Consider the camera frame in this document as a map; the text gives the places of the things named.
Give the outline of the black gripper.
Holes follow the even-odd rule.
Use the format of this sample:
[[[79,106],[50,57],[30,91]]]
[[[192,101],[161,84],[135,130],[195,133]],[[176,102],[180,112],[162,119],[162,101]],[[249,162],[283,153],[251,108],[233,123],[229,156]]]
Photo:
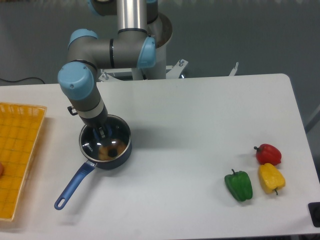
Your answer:
[[[87,113],[88,111],[87,112],[78,111],[79,117],[87,126],[91,128],[98,128],[97,133],[101,140],[108,139],[110,137],[109,130],[106,126],[104,126],[108,118],[107,109],[104,107],[102,111],[94,117],[85,116],[85,114]]]

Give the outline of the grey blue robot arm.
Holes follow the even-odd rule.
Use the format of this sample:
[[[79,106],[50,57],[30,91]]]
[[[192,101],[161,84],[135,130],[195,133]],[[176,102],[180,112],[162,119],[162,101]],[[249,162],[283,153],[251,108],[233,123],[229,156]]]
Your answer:
[[[62,92],[99,139],[111,136],[108,111],[97,88],[99,69],[147,69],[156,64],[156,40],[147,26],[158,17],[156,0],[90,0],[100,16],[117,16],[117,38],[100,39],[88,29],[70,36],[67,63],[58,72]]]

